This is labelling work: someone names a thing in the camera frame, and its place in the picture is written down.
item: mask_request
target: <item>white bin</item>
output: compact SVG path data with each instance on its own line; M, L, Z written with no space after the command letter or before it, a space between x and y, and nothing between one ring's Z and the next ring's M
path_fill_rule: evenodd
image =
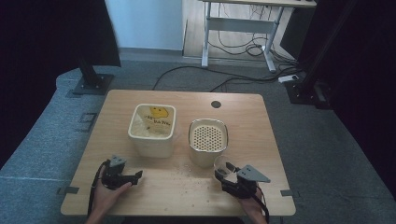
M173 106L141 104L134 110L128 134L140 156L169 158L174 150L175 125Z

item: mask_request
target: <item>black cable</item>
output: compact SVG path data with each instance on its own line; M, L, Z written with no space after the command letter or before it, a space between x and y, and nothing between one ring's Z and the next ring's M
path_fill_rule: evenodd
M264 193L262 192L262 189L259 186L257 186L257 189L259 189L260 192L262 193L262 197L264 198L264 203L262 202L261 199L259 199L256 196L256 194L251 194L251 196L254 199L254 201L256 201L256 203L258 203L260 205L260 207L262 208L262 211L264 211L264 213L265 213L265 221L267 221L267 223L269 224L270 223L270 212L268 211L267 203L265 202L265 195L264 195Z
M227 17L230 17L230 16L227 14L227 12L225 12L224 3L219 3L219 17L220 17L220 6L221 6L221 5L223 5L224 14L225 14Z
M91 185L91 192L90 192L90 201L89 201L89 203L88 203L87 217L90 216L91 211L92 211L93 197L94 197L94 194L95 194L95 189L96 189L96 186L97 186L97 182L98 182L98 180L99 180L99 174L100 174L100 172L101 172L101 170L102 170L102 167L103 167L105 164L107 164L107 163L108 163L108 161L104 161L104 162L99 166L99 169L98 169L98 171L96 172L95 178L93 179L93 182L92 182L92 185Z
M219 16L220 16L220 7L221 7L221 4L219 4L219 11L218 11ZM220 44L221 44L224 48L235 49L235 48L242 48L242 47L245 47L245 51L237 52L237 53L232 53L232 52L230 52L230 51L228 51L228 50L226 50L226 49L223 49L222 47L213 45L213 44L210 43L209 41L208 41L208 44L209 44L210 46L212 46L213 48L220 49L220 50L222 50L222 51L224 51L224 52L226 52L226 53L228 53L228 54L230 54L230 55L241 55L241 54L247 53L248 55L250 55L250 56L252 56L252 57L258 57L258 56L260 56L260 55L263 54L263 52L262 52L262 45L256 44L256 43L254 42L254 40L257 40L257 39L265 39L265 38L264 38L264 37L254 37L254 35L255 35L255 34L253 34L252 39L251 39L250 41L248 41L246 44L242 44L242 45L238 45L238 46L228 46L228 45L225 45L225 44L221 41L220 31L218 31L219 42L220 42ZM260 53L251 53L250 50L252 50L252 49L259 49L259 50L260 50Z
M292 65L297 65L298 64L297 60L288 58L288 57L286 57L284 55L281 55L280 53L276 52L273 49L270 49L270 52L273 54L274 58L276 60L278 60L278 61L281 61L281 62L284 62L284 63L289 63L289 64L292 64Z
M285 68L285 69L279 69L280 72L279 72L277 75L274 75L274 76L254 78L254 77L240 76L240 75L232 74L232 73L220 72L220 71L216 71L216 70L210 70L210 69L203 68L203 67L197 67L197 66L190 66L190 65L187 65L187 66L176 67L176 68L170 69L170 70L168 70L168 71L162 73L162 74L158 77L158 79L157 79L157 81L155 82L154 86L152 87L152 90L153 90L153 91L155 90L155 88L156 88L156 87L158 86L158 84L160 83L161 79L162 79L166 74L168 74L168 73L170 73L170 72L173 72L173 71L176 71L176 70L178 70L178 69L182 69L182 68L195 68L195 69L206 70L206 71L212 72L212 73L218 73L218 74L223 74L223 75L227 75L227 76L232 76L232 77L228 77L226 80L224 80L223 82L221 82L218 86L216 86L215 88L213 88L210 92L212 92L212 91L214 91L215 89L220 88L220 87L221 87L221 89L222 89L223 87L226 89L226 85L227 85L230 81L233 81L233 80L245 80L245 81L248 81L248 83L235 83L235 84L251 84L251 83L261 83L261 84L262 84L262 83L266 83L266 82L274 82L274 81L276 81L279 77L283 77L283 76L287 76L287 75L292 75L292 74L299 73L299 72L302 71L301 69L297 69L297 68L295 68L294 66L292 66L292 67L288 67L288 68Z
M203 68L203 67L197 67L197 66L187 65L187 66L180 66L180 67L172 68L172 69L170 69L170 70L168 70L168 71L162 73L162 74L158 77L158 79L157 79L157 81L155 82L154 86L152 87L152 90L153 90L153 91L155 90L155 88L158 86L158 83L160 83L161 79L162 79L166 74L168 74L168 73L170 73L170 72L173 72L173 71L175 71L175 70L178 70L178 69L182 69L182 68L195 68L195 69L206 70L206 71L209 71L209 72L212 72L212 73L218 73L218 74L223 74L223 75L228 75L228 76L233 76L233 77L245 77L245 76L240 76L240 75L237 75L237 74L226 73L226 72L220 72L220 71L210 70L210 69Z
M262 6L262 13L260 13L259 20L261 20L261 19L262 19L263 12L264 12L264 6Z

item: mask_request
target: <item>wooden table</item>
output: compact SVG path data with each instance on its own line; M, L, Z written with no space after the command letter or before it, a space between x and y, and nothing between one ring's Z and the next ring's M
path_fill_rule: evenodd
M211 106L213 101L220 108ZM139 104L173 105L177 110L174 153L169 159L142 158L134 150L128 127ZM228 128L229 145L223 155L242 168L246 164L271 179L261 183L272 216L292 216L292 197L263 99L258 94L180 91L110 91L92 130L71 186L64 215L86 215L91 183L100 164L113 154L126 159L124 175L143 170L133 186L109 212L121 216L242 216L239 203L221 190L213 168L203 169L189 158L189 127L195 119L219 119Z
M307 0L200 0L207 2L206 18L205 18L205 40L202 50L202 67L208 67L208 38L210 30L243 32L243 33L257 33L268 34L268 40L265 46L262 46L263 55L267 62L268 69L274 73L276 68L272 55L270 54L271 46L274 42L277 27L279 26L280 18L282 17L284 7L315 7L315 1ZM243 4L243 5L261 5L269 7L279 7L276 19L274 21L254 21L254 20L240 20L230 18L216 18L210 16L212 3L228 3L228 4Z

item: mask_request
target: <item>gray carpet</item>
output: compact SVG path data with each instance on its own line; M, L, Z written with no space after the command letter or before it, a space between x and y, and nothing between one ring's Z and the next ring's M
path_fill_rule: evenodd
M151 90L163 72L185 65L199 66L122 61L122 68L95 69L115 75L110 89ZM271 76L260 67L211 65L210 69ZM2 168L0 223L85 221L85 217L63 216L64 195L57 193L70 184L105 100L105 96L70 94L79 79L79 70L58 77L57 91L46 110ZM183 68L165 75L156 90L210 91L225 79L202 69ZM258 93L264 98L297 208L294 216L273 217L272 223L396 223L396 202L331 110L290 104L278 82L230 84L223 90ZM135 223L157 223L143 219ZM122 218L106 221L120 223Z

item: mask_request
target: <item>round white container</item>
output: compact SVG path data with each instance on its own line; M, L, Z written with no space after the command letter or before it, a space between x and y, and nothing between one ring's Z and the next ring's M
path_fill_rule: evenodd
M215 158L228 146L225 124L217 119L196 119L190 125L190 158L200 167L213 167Z

